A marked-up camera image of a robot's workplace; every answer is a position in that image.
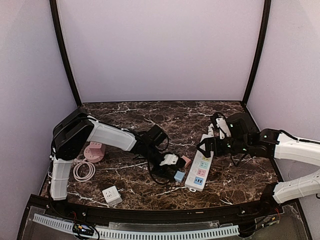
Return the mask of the pink cube socket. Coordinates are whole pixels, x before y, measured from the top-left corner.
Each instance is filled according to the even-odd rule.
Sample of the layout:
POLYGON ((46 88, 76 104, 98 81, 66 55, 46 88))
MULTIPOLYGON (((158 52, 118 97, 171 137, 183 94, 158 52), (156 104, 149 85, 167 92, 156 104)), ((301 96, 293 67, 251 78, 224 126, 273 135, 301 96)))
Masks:
POLYGON ((102 144, 99 143, 99 142, 91 141, 88 147, 89 147, 91 152, 96 152, 96 151, 100 151, 101 150, 102 144))

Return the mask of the blue plug adapter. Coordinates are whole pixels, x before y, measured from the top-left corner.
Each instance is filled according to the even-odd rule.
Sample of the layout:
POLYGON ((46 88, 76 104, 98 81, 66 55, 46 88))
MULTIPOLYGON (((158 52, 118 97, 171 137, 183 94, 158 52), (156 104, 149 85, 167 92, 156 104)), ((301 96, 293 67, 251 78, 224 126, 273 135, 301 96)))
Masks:
POLYGON ((183 183, 185 173, 182 171, 177 171, 174 175, 175 185, 180 186, 183 183))

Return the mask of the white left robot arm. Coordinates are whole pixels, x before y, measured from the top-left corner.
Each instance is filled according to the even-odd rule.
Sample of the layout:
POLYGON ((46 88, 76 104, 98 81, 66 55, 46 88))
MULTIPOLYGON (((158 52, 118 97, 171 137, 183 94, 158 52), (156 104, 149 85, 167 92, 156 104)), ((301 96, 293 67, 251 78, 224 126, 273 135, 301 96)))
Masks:
POLYGON ((158 148, 168 139, 158 125, 136 132, 101 122, 78 108, 56 125, 52 132, 50 196, 55 201, 67 198, 72 162, 87 142, 97 142, 138 155, 147 160, 151 177, 173 182, 186 161, 178 154, 158 148))

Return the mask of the pink plug adapter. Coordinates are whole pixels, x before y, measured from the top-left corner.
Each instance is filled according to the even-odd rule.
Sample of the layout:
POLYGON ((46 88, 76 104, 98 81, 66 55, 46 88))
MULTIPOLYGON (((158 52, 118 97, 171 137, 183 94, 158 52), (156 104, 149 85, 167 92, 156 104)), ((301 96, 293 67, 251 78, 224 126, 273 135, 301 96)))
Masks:
POLYGON ((185 168, 187 168, 192 162, 192 160, 189 159, 188 157, 186 157, 185 155, 183 155, 181 158, 184 160, 184 167, 185 168))

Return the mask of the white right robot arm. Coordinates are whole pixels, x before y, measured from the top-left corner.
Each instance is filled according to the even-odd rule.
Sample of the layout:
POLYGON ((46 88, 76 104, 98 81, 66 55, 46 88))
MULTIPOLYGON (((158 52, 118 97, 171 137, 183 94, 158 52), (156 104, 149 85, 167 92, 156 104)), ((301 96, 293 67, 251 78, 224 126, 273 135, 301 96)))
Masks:
MULTIPOLYGON (((210 120, 214 129, 219 130, 220 136, 204 138, 196 146, 206 158, 243 154, 320 165, 318 141, 296 137, 284 130, 259 130, 248 113, 235 113, 225 117, 222 113, 215 112, 210 120)), ((319 192, 320 172, 317 170, 297 179, 268 184, 260 200, 280 205, 293 199, 317 195, 319 192)))

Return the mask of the pink round power socket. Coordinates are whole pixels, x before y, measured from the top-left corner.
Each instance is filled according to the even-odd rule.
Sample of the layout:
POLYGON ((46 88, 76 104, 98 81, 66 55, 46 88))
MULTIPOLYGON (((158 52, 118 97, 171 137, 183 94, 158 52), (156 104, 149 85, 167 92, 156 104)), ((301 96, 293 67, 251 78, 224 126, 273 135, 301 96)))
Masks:
POLYGON ((85 159, 90 163, 98 163, 100 162, 105 156, 105 147, 101 148, 90 148, 87 146, 84 149, 83 155, 85 159))

